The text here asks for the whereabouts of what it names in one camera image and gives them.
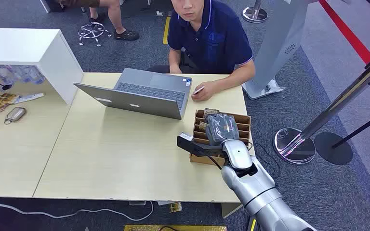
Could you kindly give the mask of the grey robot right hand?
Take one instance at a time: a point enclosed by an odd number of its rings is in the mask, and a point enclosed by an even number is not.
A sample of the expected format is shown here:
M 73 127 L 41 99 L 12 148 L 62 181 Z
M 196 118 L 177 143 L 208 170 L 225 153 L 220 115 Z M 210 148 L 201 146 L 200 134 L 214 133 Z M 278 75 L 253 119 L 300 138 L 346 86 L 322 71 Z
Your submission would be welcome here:
M 238 140 L 239 131 L 233 115 L 224 113 L 209 114 L 206 135 L 211 146 L 219 146 L 227 140 Z

